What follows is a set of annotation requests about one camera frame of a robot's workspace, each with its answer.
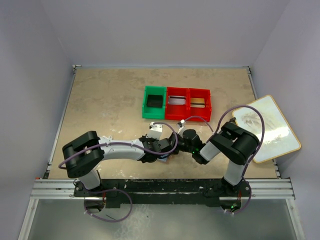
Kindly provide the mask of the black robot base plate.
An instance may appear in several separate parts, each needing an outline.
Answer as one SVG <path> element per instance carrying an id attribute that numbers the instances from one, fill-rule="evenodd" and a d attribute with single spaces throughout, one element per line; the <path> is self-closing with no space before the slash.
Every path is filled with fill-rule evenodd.
<path id="1" fill-rule="evenodd" d="M 245 180 L 232 186 L 223 178 L 189 179 L 102 179 L 100 186 L 86 190 L 74 181 L 75 197 L 98 200 L 97 207 L 115 209 L 133 205 L 205 205 L 232 211 L 241 208 L 242 198 L 251 197 Z"/>

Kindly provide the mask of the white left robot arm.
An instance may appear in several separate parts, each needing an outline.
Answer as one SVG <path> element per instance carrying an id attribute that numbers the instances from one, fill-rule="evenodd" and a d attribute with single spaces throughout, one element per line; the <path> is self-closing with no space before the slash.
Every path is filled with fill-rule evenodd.
<path id="1" fill-rule="evenodd" d="M 172 154 L 178 145 L 178 135 L 158 140 L 142 136 L 134 140 L 113 140 L 99 137 L 96 131 L 88 131 L 62 147 L 64 169 L 70 179 L 79 179 L 91 196 L 103 191 L 103 184 L 96 166 L 105 160 L 128 159 L 153 163 Z"/>

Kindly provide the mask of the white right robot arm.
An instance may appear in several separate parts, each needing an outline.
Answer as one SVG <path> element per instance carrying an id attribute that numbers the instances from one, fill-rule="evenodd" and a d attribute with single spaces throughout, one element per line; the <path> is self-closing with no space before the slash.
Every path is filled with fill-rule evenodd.
<path id="1" fill-rule="evenodd" d="M 260 140 L 253 133 L 226 122 L 208 142 L 202 142 L 194 129 L 183 127 L 177 135 L 171 134 L 169 143 L 171 146 L 177 145 L 174 155 L 179 152 L 190 153 L 200 165 L 208 164 L 220 153 L 225 155 L 229 162 L 223 176 L 222 190 L 226 195 L 233 196 L 240 190 L 245 165 L 259 147 Z"/>

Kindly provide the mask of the pink leather card holder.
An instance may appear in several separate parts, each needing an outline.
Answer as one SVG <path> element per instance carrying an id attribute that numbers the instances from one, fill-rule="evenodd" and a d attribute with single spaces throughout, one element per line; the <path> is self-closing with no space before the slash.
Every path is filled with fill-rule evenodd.
<path id="1" fill-rule="evenodd" d="M 169 160 L 175 157 L 175 154 L 165 154 L 160 156 L 157 160 L 162 163 L 167 163 Z"/>

